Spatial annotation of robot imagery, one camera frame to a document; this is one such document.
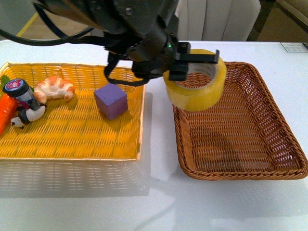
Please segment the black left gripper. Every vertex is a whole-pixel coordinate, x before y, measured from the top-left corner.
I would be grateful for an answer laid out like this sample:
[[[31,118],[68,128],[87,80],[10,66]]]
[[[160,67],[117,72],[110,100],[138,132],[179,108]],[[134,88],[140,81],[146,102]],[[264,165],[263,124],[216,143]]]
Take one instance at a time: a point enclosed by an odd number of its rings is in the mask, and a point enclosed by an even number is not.
[[[190,53],[190,43],[179,42],[173,32],[150,31],[145,39],[130,45],[122,53],[110,52],[108,55],[108,75],[111,74],[120,60],[133,62],[132,72],[139,79],[154,79],[169,71],[168,80],[185,81],[188,63],[217,64],[219,50],[214,54]]]

